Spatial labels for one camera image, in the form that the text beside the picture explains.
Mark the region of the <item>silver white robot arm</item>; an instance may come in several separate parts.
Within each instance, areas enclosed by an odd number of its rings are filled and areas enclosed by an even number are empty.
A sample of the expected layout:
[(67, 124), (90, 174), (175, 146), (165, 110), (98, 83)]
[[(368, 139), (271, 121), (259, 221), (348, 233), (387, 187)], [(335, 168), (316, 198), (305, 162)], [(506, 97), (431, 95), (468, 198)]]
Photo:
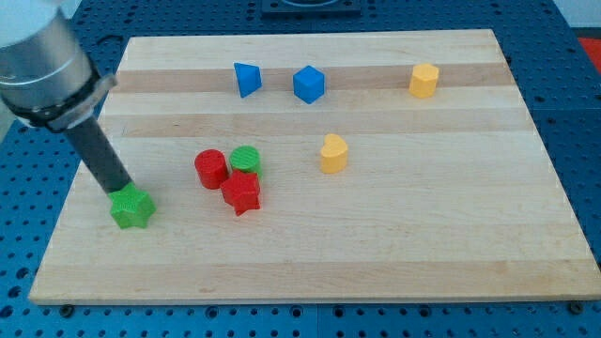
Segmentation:
[(116, 86), (82, 49), (55, 1), (1, 0), (1, 100), (30, 127), (61, 132)]

